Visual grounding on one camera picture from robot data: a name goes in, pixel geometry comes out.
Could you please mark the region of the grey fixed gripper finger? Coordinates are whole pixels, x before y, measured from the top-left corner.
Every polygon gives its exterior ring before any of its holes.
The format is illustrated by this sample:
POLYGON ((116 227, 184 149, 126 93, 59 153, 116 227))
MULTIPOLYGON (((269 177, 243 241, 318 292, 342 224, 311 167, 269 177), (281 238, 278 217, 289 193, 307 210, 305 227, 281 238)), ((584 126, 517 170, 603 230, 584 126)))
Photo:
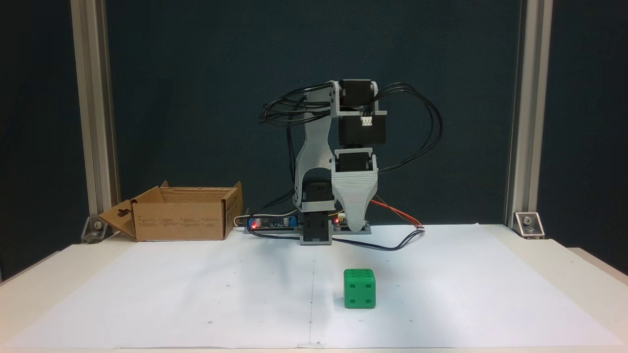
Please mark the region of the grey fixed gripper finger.
POLYGON ((377 187, 377 172, 333 172, 333 194, 341 203, 347 226, 353 233, 362 230, 368 204, 377 187))

